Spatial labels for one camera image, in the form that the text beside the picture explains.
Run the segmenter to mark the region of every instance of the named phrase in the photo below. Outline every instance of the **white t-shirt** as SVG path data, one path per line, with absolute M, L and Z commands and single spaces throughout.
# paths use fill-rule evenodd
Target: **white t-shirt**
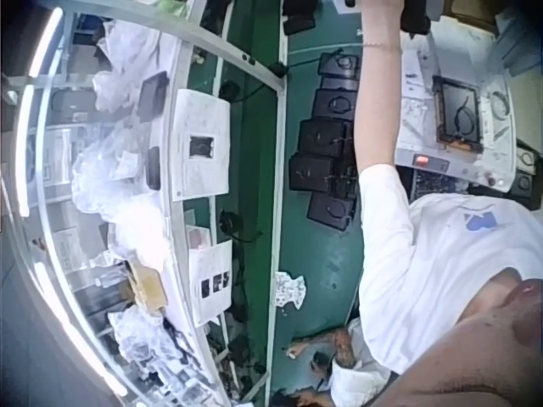
M 403 373 L 507 267 L 543 278 L 543 225 L 510 200 L 431 194 L 409 205 L 396 169 L 360 175 L 360 312 L 376 361 Z
M 390 371 L 372 357 L 364 342 L 360 318 L 352 320 L 347 330 L 356 365 L 352 369 L 345 369 L 333 360 L 330 395 L 336 407 L 360 407 L 383 389 L 389 380 Z

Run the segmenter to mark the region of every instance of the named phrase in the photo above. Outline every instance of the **crumpled paper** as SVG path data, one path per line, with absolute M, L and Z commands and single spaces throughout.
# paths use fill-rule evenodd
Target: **crumpled paper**
M 293 279 L 288 273 L 277 271 L 275 273 L 275 287 L 276 307 L 282 308 L 292 302 L 296 309 L 300 309 L 304 303 L 305 292 L 307 291 L 303 276 Z

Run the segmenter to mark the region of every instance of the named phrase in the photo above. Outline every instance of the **blue logo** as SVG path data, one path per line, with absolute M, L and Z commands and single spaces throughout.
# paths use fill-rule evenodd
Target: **blue logo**
M 466 228 L 469 231 L 480 231 L 481 229 L 494 229 L 498 226 L 492 212 L 484 212 L 482 215 L 464 214 Z

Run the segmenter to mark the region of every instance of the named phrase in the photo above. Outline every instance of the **brown box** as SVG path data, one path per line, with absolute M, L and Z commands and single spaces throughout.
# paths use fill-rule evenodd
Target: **brown box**
M 168 300 L 162 287 L 159 272 L 137 261 L 128 263 L 131 269 L 130 284 L 137 303 L 144 305 L 150 312 L 165 307 Z

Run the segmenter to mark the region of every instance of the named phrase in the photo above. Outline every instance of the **bracelet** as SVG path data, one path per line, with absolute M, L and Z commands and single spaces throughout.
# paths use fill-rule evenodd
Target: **bracelet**
M 398 51 L 399 53 L 401 53 L 401 47 L 399 45 L 377 44 L 377 43 L 372 44 L 372 43 L 363 42 L 362 47 L 364 47 L 364 48 L 382 48 L 384 50 Z

